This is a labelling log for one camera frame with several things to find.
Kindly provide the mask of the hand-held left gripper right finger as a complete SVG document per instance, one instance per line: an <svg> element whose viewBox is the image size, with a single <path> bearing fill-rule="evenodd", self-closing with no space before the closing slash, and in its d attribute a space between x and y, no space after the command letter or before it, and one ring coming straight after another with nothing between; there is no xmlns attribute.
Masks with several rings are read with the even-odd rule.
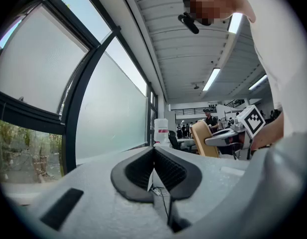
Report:
<svg viewBox="0 0 307 239"><path fill-rule="evenodd" d="M184 193L191 189L194 192L189 198L174 202L167 197L168 214L164 213L162 198L156 196L153 230L171 231L167 218L183 222L186 231L223 231L229 221L236 222L237 206L233 202L237 197L229 199L228 195L247 170L248 161L204 157L165 146L154 151L162 159L165 181Z"/></svg>

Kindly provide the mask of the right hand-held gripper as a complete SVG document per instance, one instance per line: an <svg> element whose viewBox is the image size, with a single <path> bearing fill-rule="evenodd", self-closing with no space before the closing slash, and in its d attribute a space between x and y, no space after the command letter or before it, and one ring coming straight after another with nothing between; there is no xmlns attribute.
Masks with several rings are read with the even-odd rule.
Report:
<svg viewBox="0 0 307 239"><path fill-rule="evenodd" d="M235 117L231 128L213 133L213 137L205 139L205 144L208 146L232 146L232 155L235 160L250 160L253 139L265 123L255 105L247 106ZM230 132L231 136L222 135Z"/></svg>

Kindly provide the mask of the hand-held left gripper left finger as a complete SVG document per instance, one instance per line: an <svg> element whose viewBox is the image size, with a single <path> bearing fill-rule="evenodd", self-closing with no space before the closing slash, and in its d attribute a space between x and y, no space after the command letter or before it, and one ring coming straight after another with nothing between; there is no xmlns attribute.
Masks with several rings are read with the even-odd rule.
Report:
<svg viewBox="0 0 307 239"><path fill-rule="evenodd" d="M173 233L153 204L131 202L113 187L111 170L142 147L116 154L103 154L80 165L41 193L29 206L27 218L49 238L62 239L166 239ZM83 192L58 231L41 218L69 189Z"/></svg>

